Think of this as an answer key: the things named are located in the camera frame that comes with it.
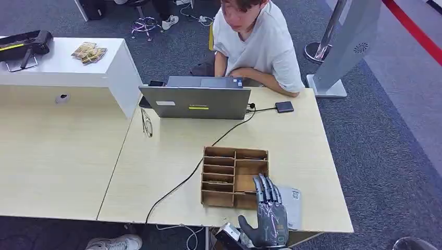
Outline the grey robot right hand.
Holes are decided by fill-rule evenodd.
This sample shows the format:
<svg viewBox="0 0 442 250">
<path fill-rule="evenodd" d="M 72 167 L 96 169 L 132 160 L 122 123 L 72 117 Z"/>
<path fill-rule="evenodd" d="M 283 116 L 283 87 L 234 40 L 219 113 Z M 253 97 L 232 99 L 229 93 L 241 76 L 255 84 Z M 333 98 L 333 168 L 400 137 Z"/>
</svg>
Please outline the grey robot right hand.
<svg viewBox="0 0 442 250">
<path fill-rule="evenodd" d="M 251 227 L 243 215 L 238 216 L 239 227 L 256 248 L 284 248 L 289 228 L 280 191 L 269 177 L 261 173 L 253 176 L 253 182 L 257 199 L 257 228 Z"/>
</svg>

